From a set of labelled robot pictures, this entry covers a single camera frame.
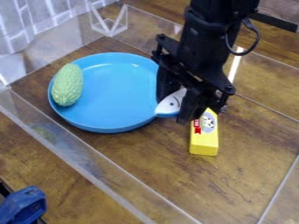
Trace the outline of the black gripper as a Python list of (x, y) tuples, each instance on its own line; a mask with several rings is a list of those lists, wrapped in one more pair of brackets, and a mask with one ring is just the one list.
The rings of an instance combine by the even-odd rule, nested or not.
[(235, 7), (189, 7), (185, 11), (182, 37), (155, 37), (152, 60), (159, 65), (156, 100), (160, 102), (181, 88), (179, 124), (198, 119), (206, 109), (219, 113), (235, 94), (223, 66), (239, 34), (245, 16)]

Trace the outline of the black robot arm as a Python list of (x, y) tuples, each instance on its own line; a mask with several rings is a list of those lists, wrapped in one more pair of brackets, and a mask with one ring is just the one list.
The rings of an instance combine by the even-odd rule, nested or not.
[(156, 99), (160, 101), (179, 88), (187, 89), (177, 118), (181, 124), (201, 118), (206, 109), (219, 113), (235, 94), (223, 66), (231, 54), (247, 54), (235, 52), (233, 46), (242, 26), (258, 31), (249, 19), (258, 5), (259, 0), (191, 0), (182, 37), (155, 37)]

